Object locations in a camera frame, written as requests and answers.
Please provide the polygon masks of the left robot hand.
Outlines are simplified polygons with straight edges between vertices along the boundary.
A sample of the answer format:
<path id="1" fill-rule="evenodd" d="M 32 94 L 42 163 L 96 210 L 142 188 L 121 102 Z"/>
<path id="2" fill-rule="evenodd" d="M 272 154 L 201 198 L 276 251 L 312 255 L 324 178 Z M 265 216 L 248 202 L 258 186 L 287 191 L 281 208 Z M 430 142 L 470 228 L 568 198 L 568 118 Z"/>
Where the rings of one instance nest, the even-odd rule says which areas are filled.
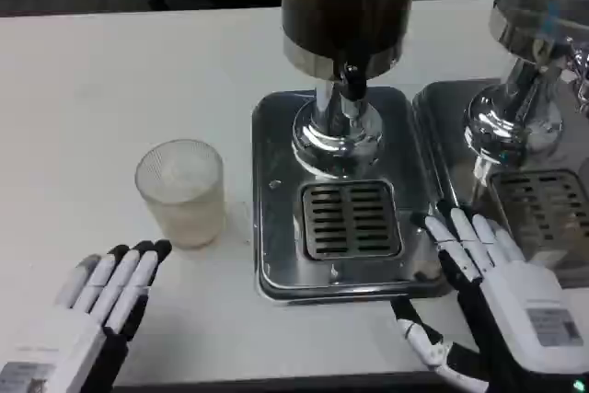
<path id="1" fill-rule="evenodd" d="M 80 261 L 2 361 L 2 391 L 112 391 L 171 250 L 144 240 Z"/>

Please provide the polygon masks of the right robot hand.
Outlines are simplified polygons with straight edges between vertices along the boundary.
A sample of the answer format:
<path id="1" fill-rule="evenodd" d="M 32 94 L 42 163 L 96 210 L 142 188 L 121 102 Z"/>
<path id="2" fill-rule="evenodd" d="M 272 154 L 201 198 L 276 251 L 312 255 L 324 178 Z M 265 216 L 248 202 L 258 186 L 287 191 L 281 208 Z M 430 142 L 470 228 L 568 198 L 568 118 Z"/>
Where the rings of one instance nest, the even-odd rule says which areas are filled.
<path id="1" fill-rule="evenodd" d="M 410 299 L 390 305 L 421 362 L 463 392 L 585 392 L 588 340 L 554 271 L 529 262 L 511 235 L 467 206 L 441 200 L 411 221 L 433 242 L 478 348 L 444 337 Z"/>

